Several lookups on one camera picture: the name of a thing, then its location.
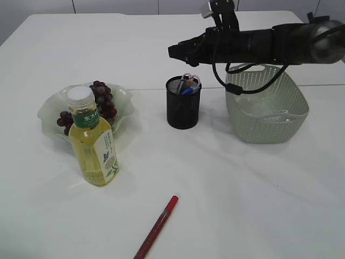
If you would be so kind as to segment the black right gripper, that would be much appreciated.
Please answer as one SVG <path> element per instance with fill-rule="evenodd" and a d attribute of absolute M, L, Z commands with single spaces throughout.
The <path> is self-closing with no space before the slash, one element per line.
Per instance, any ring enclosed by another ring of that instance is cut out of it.
<path fill-rule="evenodd" d="M 273 60 L 272 29 L 221 31 L 207 28 L 200 36 L 168 47 L 172 59 L 191 66 L 212 63 L 268 63 Z"/>

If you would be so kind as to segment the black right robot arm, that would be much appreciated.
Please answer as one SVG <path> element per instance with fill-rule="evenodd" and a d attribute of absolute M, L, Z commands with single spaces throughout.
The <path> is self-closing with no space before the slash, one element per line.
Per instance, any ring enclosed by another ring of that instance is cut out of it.
<path fill-rule="evenodd" d="M 193 67 L 212 63 L 333 64 L 344 57 L 344 24 L 291 23 L 251 31 L 212 27 L 170 46 L 168 53 Z"/>

